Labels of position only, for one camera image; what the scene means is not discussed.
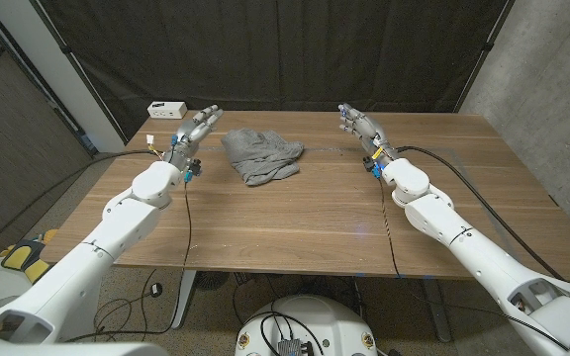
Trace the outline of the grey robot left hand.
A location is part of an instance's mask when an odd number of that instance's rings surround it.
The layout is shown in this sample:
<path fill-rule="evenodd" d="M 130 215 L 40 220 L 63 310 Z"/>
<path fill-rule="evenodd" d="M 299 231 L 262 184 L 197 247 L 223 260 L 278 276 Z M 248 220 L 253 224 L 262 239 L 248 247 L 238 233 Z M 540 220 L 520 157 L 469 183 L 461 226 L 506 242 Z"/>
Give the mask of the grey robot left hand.
<path fill-rule="evenodd" d="M 223 113 L 223 109 L 212 105 L 185 121 L 172 137 L 170 148 L 164 152 L 162 160 L 184 170 L 187 160 L 196 153 L 199 143 L 215 129 Z"/>

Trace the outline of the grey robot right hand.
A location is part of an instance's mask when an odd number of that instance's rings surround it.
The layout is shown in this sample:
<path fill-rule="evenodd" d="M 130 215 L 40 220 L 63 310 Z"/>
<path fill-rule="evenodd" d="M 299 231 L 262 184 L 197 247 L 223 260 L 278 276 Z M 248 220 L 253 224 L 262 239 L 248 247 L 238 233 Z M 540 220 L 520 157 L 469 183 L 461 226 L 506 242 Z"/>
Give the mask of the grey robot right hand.
<path fill-rule="evenodd" d="M 341 124 L 339 128 L 360 140 L 364 150 L 374 159 L 384 164 L 399 159 L 399 153 L 390 144 L 381 125 L 373 118 L 351 107 L 339 104 Z"/>

